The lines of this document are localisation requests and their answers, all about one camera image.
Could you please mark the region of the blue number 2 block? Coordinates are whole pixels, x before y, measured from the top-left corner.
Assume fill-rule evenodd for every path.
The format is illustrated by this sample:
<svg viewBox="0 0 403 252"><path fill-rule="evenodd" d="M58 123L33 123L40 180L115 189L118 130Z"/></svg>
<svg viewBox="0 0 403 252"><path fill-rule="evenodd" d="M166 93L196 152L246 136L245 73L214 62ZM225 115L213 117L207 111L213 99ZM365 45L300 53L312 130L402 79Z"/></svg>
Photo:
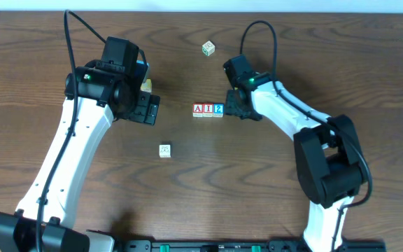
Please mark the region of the blue number 2 block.
<svg viewBox="0 0 403 252"><path fill-rule="evenodd" d="M222 118L224 116L224 104L213 105L213 117Z"/></svg>

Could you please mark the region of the red letter I block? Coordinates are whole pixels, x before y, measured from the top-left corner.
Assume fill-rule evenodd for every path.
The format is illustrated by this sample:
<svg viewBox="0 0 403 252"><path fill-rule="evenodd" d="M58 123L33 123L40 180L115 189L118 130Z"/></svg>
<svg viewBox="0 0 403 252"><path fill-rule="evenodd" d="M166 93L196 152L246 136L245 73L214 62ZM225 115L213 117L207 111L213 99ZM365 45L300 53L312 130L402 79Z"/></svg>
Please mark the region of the red letter I block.
<svg viewBox="0 0 403 252"><path fill-rule="evenodd" d="M203 116L213 117L213 104L203 104Z"/></svg>

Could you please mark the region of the red letter A block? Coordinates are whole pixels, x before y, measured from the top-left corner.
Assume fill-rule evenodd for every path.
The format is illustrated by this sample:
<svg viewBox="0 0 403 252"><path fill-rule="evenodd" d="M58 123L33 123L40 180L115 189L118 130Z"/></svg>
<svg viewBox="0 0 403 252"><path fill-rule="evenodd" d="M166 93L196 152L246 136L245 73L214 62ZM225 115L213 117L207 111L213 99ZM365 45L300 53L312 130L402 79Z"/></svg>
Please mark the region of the red letter A block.
<svg viewBox="0 0 403 252"><path fill-rule="evenodd" d="M203 117L203 104L193 104L192 105L192 115L194 117Z"/></svg>

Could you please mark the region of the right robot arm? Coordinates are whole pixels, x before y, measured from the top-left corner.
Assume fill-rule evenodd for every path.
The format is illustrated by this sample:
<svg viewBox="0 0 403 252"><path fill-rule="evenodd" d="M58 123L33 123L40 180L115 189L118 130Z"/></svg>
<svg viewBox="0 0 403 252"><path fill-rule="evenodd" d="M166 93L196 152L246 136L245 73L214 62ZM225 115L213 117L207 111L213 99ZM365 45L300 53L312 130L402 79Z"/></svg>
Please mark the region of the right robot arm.
<svg viewBox="0 0 403 252"><path fill-rule="evenodd" d="M341 231L363 183L372 184L352 120L331 117L300 101L273 74L254 71L244 55L223 69L231 90L224 112L241 119L268 118L293 141L299 184L310 201L303 239L311 251L344 249Z"/></svg>

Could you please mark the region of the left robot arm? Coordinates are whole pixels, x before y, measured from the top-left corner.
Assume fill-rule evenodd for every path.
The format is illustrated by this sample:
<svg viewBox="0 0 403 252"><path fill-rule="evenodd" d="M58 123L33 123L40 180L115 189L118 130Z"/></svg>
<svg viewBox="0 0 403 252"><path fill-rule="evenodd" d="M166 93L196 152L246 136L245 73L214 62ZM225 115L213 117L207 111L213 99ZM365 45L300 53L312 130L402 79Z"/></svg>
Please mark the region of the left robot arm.
<svg viewBox="0 0 403 252"><path fill-rule="evenodd" d="M76 232L80 193L94 154L114 121L154 125L160 98L141 90L149 64L137 45L108 37L101 59L66 78L56 135L14 213L0 212L1 251L121 251L101 231Z"/></svg>

